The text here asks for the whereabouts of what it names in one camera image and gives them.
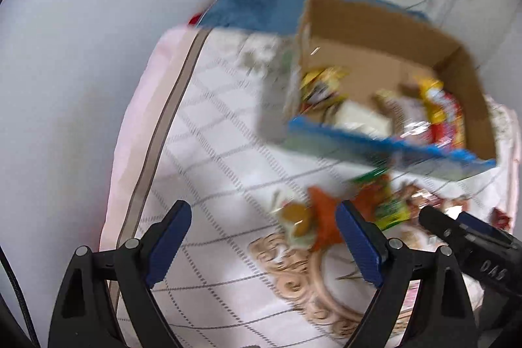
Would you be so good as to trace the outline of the jelly cup snack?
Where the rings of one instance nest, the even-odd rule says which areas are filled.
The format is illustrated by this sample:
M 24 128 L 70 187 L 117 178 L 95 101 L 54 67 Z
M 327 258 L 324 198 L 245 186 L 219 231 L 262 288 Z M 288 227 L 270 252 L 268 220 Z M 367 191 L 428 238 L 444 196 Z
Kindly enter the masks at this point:
M 317 232 L 311 207 L 302 202 L 286 201 L 274 213 L 290 247 L 303 250 L 312 248 Z

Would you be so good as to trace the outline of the cardboard milk carton box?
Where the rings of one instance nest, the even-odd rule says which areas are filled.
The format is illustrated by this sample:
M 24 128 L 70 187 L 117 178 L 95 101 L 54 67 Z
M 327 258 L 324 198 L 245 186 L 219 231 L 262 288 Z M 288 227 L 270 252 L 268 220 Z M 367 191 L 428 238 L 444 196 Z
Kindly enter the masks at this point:
M 471 55 L 455 38 L 404 12 L 367 2 L 306 0 L 298 33 L 282 63 L 283 86 L 269 87 L 283 104 L 281 122 L 266 137 L 310 156 L 458 181 L 497 164 L 496 143 L 481 81 Z M 357 102 L 392 121 L 392 136 L 372 139 L 333 127 L 342 103 L 299 113 L 303 74 L 339 67 L 345 101 Z M 417 79 L 441 80 L 460 102 L 465 119 L 462 150 L 432 144 Z

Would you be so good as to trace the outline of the cookie snack white packet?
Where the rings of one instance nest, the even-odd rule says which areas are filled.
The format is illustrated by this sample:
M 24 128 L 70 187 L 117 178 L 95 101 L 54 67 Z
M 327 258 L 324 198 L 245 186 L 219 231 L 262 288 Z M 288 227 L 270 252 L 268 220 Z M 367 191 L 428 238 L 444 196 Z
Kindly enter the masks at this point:
M 453 219 L 469 210 L 469 200 L 465 196 L 442 198 L 415 184 L 404 185 L 399 193 L 401 200 L 410 210 L 411 220 L 416 220 L 420 210 L 425 206 L 434 207 Z

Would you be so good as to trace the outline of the red triangular snack packet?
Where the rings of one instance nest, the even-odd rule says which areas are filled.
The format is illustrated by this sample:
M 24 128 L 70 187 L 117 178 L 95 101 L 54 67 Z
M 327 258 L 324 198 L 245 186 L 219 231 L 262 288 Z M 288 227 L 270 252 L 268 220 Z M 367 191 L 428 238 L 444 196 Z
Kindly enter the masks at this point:
M 511 232 L 511 217 L 497 207 L 491 213 L 491 224 L 496 229 Z

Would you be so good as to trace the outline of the orange snack bag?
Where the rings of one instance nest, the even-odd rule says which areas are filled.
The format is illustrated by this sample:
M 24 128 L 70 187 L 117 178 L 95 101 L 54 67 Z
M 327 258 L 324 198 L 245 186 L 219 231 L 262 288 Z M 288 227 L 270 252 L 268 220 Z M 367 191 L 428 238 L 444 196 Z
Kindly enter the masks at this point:
M 312 211 L 316 227 L 315 242 L 310 248 L 311 252 L 318 252 L 327 247 L 343 243 L 343 237 L 337 227 L 335 212 L 342 203 L 318 186 L 308 188 L 308 195 L 312 202 Z M 367 222 L 374 220 L 376 207 L 383 198 L 378 190 L 369 187 L 360 189 L 357 195 L 351 199 L 351 203 Z

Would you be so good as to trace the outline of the green gumball candy bag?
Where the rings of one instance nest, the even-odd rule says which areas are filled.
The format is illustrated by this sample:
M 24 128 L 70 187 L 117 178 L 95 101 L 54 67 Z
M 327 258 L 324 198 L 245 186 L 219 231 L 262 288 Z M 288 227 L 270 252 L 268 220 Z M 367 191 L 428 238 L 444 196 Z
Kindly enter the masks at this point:
M 410 210 L 393 191 L 388 170 L 375 169 L 350 181 L 350 201 L 367 222 L 381 231 L 410 219 Z

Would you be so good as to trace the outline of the yellow snack bag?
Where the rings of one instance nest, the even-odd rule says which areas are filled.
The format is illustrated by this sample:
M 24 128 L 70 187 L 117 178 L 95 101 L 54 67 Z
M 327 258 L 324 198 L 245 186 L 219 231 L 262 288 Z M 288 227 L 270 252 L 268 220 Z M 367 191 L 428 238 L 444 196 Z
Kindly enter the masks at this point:
M 344 102 L 346 96 L 341 91 L 341 82 L 346 75 L 345 71 L 334 66 L 316 68 L 303 74 L 299 113 L 326 110 Z

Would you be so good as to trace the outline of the yellow red chips bag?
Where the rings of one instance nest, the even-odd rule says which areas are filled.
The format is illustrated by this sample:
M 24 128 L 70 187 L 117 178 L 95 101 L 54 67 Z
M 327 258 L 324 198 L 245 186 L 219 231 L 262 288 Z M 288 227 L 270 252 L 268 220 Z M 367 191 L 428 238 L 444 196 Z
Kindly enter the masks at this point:
M 432 144 L 448 152 L 465 149 L 465 119 L 460 102 L 444 89 L 441 80 L 421 78 L 417 84 Z

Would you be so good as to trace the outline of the white patterned bed quilt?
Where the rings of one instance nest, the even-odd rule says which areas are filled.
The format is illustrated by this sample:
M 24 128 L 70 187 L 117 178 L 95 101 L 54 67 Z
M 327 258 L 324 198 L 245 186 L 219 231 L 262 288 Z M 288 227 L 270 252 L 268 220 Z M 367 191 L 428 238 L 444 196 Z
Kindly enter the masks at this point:
M 114 153 L 100 246 L 140 237 L 175 201 L 192 223 L 152 292 L 186 347 L 340 347 L 373 288 L 344 245 L 293 248 L 272 213 L 276 195 L 336 197 L 364 167 L 333 141 L 287 149 L 286 99 L 301 65 L 348 70 L 349 95 L 427 72 L 419 60 L 307 25 L 296 37 L 178 26 L 152 52 Z

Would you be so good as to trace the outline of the white paper box inside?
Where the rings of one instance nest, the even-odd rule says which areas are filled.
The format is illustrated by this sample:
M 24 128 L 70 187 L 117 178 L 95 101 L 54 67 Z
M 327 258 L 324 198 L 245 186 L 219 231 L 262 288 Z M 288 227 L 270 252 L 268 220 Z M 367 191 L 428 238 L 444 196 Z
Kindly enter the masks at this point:
M 333 127 L 383 140 L 392 136 L 392 121 L 354 101 L 344 101 L 333 115 Z

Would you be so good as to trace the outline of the blue bed blanket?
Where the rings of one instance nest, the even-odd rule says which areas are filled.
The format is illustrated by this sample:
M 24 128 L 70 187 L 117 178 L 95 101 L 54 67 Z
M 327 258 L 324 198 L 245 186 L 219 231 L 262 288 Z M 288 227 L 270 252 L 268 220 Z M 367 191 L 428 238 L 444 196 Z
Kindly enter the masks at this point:
M 251 32 L 293 35 L 297 32 L 302 8 L 306 0 L 215 0 L 196 19 L 202 27 L 237 28 Z M 401 7 L 384 0 L 346 0 L 367 2 L 403 11 L 407 15 L 427 22 L 428 16 L 416 5 Z

